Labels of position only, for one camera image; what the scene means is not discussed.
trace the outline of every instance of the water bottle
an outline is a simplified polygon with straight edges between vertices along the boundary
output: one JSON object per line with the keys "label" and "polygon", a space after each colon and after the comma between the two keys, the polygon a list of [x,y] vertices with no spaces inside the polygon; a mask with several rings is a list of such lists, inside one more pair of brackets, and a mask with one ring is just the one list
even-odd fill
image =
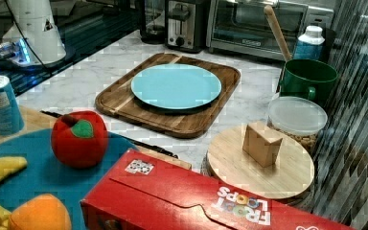
{"label": "water bottle", "polygon": [[306,32],[298,37],[293,59],[318,60],[321,57],[324,41],[322,28],[308,26]]}

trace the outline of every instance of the oven door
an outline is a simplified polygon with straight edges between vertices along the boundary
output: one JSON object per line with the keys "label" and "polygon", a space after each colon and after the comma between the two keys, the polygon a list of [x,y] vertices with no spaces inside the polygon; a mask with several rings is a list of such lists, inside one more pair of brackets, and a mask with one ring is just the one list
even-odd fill
{"label": "oven door", "polygon": [[[258,0],[217,0],[210,31],[210,47],[283,59],[280,47]],[[292,52],[302,32],[306,5],[280,2],[273,7],[288,49]]]}

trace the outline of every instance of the can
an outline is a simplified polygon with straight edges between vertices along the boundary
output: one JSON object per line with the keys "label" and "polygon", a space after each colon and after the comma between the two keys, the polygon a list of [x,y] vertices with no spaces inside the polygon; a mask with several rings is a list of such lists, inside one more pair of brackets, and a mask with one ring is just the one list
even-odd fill
{"label": "can", "polygon": [[8,77],[0,76],[0,135],[15,134],[24,126]]}

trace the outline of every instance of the round wooden cutting board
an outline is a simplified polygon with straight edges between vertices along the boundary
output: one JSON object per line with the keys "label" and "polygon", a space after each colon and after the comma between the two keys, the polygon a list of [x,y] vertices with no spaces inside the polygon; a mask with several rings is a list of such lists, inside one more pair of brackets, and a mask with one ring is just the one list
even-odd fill
{"label": "round wooden cutting board", "polygon": [[207,167],[216,178],[250,193],[278,201],[301,199],[314,177],[308,152],[283,133],[276,163],[263,168],[242,149],[246,125],[217,135],[207,153]]}

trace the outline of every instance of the striped curtain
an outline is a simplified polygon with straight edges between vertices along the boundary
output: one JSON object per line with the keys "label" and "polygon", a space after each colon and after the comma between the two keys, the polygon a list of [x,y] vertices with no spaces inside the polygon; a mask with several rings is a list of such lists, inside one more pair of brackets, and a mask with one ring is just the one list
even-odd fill
{"label": "striped curtain", "polygon": [[316,215],[368,229],[368,0],[339,0],[329,64],[338,74],[313,160]]}

